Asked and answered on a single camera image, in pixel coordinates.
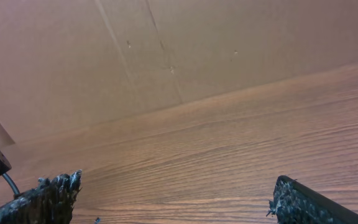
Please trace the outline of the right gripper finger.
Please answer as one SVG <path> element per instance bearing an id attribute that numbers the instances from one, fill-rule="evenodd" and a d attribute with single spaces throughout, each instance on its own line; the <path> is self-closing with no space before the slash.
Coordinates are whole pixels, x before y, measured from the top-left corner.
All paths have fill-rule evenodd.
<path id="1" fill-rule="evenodd" d="M 358 224 L 358 214 L 281 175 L 269 201 L 268 215 L 279 224 Z"/>

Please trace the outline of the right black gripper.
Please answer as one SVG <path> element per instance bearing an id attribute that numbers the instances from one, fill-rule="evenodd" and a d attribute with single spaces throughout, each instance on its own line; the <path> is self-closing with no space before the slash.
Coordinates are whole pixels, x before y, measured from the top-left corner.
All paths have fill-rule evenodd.
<path id="1" fill-rule="evenodd" d="M 0 176 L 12 166 L 0 150 Z M 82 170 L 54 179 L 39 179 L 36 188 L 22 192 L 0 207 L 0 224 L 69 224 L 81 190 Z"/>

